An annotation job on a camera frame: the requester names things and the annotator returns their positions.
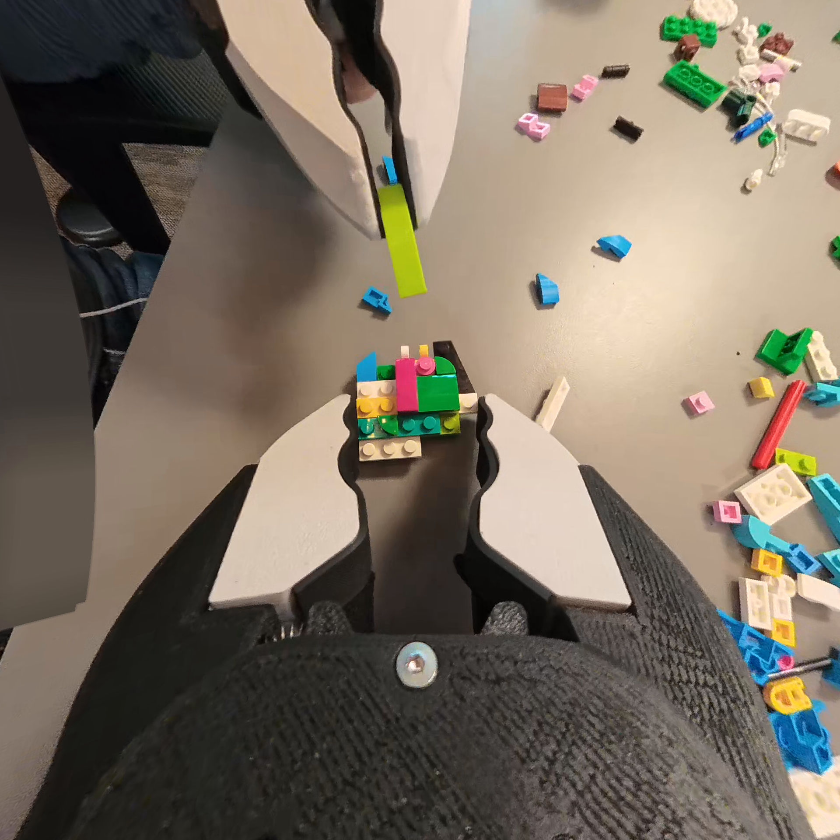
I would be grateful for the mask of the pile of blue white bricks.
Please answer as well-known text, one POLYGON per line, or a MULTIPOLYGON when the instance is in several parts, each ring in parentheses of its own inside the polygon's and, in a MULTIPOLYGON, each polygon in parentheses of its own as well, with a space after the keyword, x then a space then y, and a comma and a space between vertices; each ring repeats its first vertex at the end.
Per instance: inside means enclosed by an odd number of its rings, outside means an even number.
POLYGON ((838 576, 783 573, 783 556, 752 551, 758 576, 738 580, 739 615, 719 611, 759 688, 794 794, 817 838, 838 838, 838 739, 824 722, 826 704, 813 696, 813 675, 838 697, 838 646, 798 660, 793 606, 797 599, 838 613, 838 576))

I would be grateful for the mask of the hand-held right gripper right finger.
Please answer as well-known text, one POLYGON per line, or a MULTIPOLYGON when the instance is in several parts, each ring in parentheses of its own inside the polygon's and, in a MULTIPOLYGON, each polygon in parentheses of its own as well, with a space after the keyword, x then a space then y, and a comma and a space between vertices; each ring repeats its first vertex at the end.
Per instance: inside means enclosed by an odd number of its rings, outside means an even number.
POLYGON ((578 461, 498 395, 479 399, 479 488, 458 572, 486 604, 625 611, 632 604, 578 461))

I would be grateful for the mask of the person's left hand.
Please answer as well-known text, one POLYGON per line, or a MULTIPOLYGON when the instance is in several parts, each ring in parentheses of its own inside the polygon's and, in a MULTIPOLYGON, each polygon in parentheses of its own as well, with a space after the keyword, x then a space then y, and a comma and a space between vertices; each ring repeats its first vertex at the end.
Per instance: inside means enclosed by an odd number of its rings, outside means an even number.
POLYGON ((375 95, 376 89, 357 67, 352 55, 342 53, 340 64, 346 102, 358 104, 370 100, 375 95))

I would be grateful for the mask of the colourful brick assembly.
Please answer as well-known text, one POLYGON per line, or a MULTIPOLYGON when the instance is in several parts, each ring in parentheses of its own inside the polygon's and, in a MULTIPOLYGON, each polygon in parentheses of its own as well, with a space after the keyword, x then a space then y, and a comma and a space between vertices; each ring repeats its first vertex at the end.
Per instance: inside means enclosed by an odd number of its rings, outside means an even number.
POLYGON ((411 355, 402 346, 389 364, 376 353, 355 368, 355 406, 360 463, 420 459, 424 441, 455 438, 461 417, 473 414, 478 395, 455 344, 421 344, 411 355))

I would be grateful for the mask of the black office chair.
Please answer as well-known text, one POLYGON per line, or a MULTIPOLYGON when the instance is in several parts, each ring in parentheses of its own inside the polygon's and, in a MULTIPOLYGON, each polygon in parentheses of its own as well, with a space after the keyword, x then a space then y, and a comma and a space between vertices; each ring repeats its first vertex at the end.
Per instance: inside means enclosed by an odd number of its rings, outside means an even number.
POLYGON ((152 54, 92 79, 5 84, 29 145, 129 247, 164 255, 170 238, 123 147, 210 144, 228 90, 207 54, 152 54))

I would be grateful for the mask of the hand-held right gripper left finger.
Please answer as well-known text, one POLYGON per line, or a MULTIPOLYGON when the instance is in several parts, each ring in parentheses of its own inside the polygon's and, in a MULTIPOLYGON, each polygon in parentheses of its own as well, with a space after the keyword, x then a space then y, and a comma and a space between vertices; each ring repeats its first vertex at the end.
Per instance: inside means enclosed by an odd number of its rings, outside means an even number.
POLYGON ((213 609, 306 613, 362 591, 371 546, 349 407, 348 395, 334 397, 261 456, 208 597, 213 609))

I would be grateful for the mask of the green bracket brick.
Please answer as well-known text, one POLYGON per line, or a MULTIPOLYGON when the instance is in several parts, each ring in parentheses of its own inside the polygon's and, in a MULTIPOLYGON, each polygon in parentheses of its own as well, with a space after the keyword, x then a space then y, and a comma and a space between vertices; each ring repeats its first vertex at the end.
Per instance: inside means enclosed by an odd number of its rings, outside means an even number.
POLYGON ((812 340, 812 329, 802 329, 791 335, 778 329, 767 333, 755 358, 784 375, 792 375, 802 364, 812 340))

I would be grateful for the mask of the white round flower plate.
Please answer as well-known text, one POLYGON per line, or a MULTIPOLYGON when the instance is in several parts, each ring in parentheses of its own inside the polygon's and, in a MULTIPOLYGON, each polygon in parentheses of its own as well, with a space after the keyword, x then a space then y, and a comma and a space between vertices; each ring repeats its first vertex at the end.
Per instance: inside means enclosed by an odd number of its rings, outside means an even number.
POLYGON ((694 0, 688 7, 691 18, 707 24, 714 24, 718 29, 732 25, 739 13, 739 7, 729 0, 694 0))

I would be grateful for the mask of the lime green long plate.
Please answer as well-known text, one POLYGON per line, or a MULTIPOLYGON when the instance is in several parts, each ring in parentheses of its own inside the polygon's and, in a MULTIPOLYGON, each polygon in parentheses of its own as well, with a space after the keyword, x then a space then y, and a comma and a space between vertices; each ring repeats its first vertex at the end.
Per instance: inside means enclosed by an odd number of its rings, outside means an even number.
POLYGON ((427 291, 424 271, 403 187, 399 184, 383 186, 378 195, 399 296, 424 294, 427 291))

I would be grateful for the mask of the white rounded brick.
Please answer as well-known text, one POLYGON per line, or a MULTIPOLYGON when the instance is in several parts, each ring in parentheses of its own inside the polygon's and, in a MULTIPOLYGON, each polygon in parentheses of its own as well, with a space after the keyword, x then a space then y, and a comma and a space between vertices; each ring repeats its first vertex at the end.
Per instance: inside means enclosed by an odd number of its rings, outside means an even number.
POLYGON ((829 134, 831 122, 825 115, 794 108, 784 119, 782 131, 793 139, 815 144, 829 134))

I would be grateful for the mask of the red long bar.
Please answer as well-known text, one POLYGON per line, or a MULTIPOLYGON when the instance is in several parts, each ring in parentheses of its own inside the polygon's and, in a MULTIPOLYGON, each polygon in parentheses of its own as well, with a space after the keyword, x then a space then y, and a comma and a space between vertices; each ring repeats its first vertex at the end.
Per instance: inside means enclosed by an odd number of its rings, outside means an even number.
POLYGON ((779 447, 782 437, 791 423, 806 387, 806 383, 802 380, 793 381, 787 386, 753 454, 750 462, 752 468, 764 470, 770 467, 774 461, 775 450, 779 447))

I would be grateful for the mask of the person's leg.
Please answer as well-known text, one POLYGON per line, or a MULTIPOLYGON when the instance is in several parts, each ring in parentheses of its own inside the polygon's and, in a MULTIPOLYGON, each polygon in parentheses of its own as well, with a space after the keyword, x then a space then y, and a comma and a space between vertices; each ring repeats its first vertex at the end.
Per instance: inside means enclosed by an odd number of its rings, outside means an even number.
POLYGON ((87 349, 93 422, 99 420, 112 385, 163 264, 161 255, 73 245, 60 237, 76 295, 87 349))

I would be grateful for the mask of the white long plate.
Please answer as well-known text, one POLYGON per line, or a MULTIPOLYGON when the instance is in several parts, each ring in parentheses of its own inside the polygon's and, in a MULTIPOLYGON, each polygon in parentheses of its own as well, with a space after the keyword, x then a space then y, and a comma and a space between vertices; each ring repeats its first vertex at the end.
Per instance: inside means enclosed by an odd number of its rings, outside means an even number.
POLYGON ((544 397, 534 422, 547 433, 552 432, 570 390, 571 387, 566 377, 561 376, 552 384, 548 394, 544 397))

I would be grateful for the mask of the white square plate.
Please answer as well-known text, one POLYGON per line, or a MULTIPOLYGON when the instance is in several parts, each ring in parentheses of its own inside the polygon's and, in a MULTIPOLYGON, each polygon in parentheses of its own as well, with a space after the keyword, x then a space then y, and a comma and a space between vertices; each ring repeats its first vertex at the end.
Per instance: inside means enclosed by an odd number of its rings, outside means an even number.
POLYGON ((786 464, 766 469, 733 492, 750 515, 770 526, 812 501, 811 493, 786 464))

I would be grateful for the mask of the heap of small mixed bricks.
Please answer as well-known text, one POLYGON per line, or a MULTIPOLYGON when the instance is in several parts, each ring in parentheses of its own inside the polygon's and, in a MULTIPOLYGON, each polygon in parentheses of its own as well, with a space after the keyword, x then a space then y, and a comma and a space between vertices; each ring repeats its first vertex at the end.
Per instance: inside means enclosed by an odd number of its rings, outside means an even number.
POLYGON ((754 24, 743 17, 732 33, 738 41, 738 68, 729 82, 721 109, 732 130, 773 112, 784 78, 798 70, 801 62, 790 58, 795 39, 770 24, 754 24))

